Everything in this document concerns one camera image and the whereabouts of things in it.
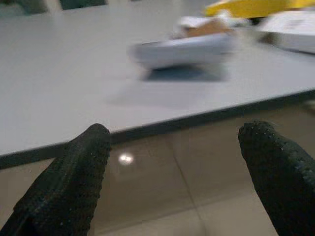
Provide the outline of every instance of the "table surface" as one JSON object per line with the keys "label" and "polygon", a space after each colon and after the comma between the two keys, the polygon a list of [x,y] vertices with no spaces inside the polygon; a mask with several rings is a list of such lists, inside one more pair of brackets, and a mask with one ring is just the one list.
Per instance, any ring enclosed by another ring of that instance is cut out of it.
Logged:
{"label": "table surface", "polygon": [[246,30],[220,66],[152,72],[129,58],[130,45],[166,39],[203,5],[120,1],[1,20],[0,154],[68,141],[95,122],[124,131],[314,90],[314,56]]}

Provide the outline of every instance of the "yellow object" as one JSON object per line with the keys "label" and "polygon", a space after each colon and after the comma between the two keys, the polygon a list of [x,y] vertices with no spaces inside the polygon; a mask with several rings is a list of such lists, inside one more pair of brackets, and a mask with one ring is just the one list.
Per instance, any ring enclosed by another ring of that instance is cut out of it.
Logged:
{"label": "yellow object", "polygon": [[204,14],[212,16],[226,9],[233,17],[256,18],[313,4],[315,4],[315,0],[225,0],[207,6]]}

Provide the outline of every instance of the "white box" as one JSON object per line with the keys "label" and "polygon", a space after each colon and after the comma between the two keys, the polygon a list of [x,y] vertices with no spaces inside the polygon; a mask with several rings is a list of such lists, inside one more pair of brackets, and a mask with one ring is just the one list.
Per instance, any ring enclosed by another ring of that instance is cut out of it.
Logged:
{"label": "white box", "polygon": [[272,35],[270,43],[289,50],[315,53],[315,11],[285,11],[268,17],[257,31]]}

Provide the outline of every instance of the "black textured gripper finger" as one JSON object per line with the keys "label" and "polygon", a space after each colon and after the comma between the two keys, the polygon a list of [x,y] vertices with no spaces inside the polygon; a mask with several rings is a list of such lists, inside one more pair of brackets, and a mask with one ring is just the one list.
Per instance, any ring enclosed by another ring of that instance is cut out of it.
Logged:
{"label": "black textured gripper finger", "polygon": [[242,156],[279,236],[315,235],[315,161],[263,121],[239,131]]}
{"label": "black textured gripper finger", "polygon": [[70,141],[14,207],[0,236],[86,236],[110,152],[110,133],[90,126]]}

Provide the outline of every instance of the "tiled floor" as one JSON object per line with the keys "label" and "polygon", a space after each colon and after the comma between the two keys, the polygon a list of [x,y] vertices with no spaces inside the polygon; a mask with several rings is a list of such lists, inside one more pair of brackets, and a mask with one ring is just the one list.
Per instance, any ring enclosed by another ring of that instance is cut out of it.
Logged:
{"label": "tiled floor", "polygon": [[[238,128],[255,118],[272,122],[315,156],[315,116],[300,106],[114,146],[94,214],[95,235],[276,236],[237,140]],[[0,171],[0,227],[50,162]]]}

